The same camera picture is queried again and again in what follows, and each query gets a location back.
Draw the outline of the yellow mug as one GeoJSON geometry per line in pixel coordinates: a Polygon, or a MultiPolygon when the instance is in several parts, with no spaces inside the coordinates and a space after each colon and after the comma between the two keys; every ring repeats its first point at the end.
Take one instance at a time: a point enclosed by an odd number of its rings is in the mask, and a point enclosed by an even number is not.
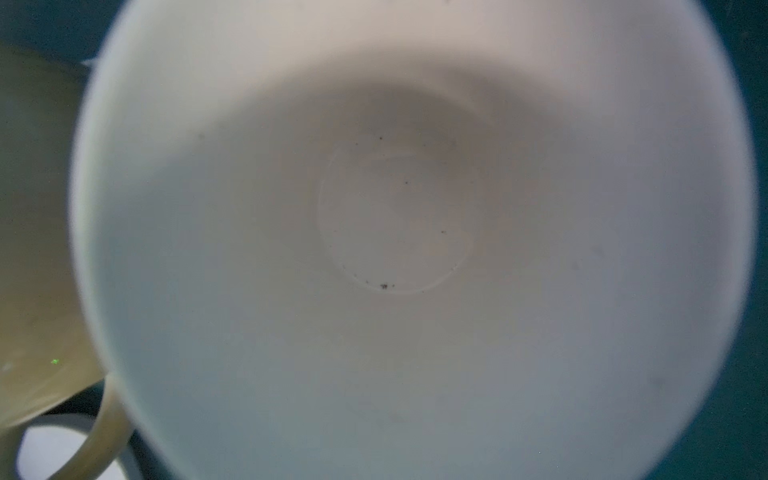
{"type": "Polygon", "coordinates": [[[54,472],[95,479],[133,425],[101,365],[83,317],[69,246],[74,130],[88,71],[33,50],[1,46],[1,475],[30,423],[102,383],[95,423],[54,472]]]}

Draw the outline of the lavender mug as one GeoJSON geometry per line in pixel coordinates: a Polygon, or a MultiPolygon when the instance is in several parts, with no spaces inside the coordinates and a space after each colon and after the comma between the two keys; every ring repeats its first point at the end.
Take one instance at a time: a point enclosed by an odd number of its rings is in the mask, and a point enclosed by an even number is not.
{"type": "Polygon", "coordinates": [[[71,188],[93,342],[188,479],[639,479],[754,255],[696,1],[130,1],[71,188]]]}

